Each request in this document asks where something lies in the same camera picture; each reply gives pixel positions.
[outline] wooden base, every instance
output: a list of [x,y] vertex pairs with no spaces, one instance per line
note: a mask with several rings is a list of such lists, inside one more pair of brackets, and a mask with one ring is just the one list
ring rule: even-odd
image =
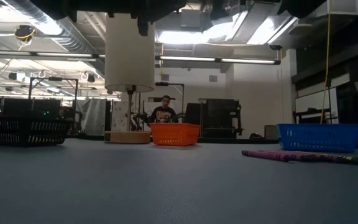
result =
[[150,133],[145,131],[114,132],[106,131],[104,141],[111,143],[146,144],[150,143]]

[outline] graphic t-shirt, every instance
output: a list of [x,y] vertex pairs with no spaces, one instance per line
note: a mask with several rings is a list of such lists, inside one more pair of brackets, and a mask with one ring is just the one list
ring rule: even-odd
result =
[[163,108],[162,106],[159,106],[158,108],[154,109],[150,119],[151,122],[168,123],[176,115],[177,114],[172,108]]

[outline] lampshade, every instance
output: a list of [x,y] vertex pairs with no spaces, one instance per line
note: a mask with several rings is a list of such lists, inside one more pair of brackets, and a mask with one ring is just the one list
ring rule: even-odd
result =
[[104,86],[108,90],[135,92],[154,90],[154,25],[142,37],[137,20],[130,14],[106,17],[106,71]]

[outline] person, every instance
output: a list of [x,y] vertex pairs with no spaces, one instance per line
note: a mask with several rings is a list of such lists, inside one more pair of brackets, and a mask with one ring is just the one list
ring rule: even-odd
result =
[[175,122],[177,123],[176,113],[175,111],[169,107],[169,103],[171,98],[167,95],[162,97],[162,106],[157,107],[154,109],[150,121],[151,123],[169,123]]

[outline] gray table surface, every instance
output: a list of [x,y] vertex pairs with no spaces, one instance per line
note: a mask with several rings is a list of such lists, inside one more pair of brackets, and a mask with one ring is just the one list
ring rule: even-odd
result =
[[0,223],[358,223],[358,166],[244,149],[279,147],[0,146]]

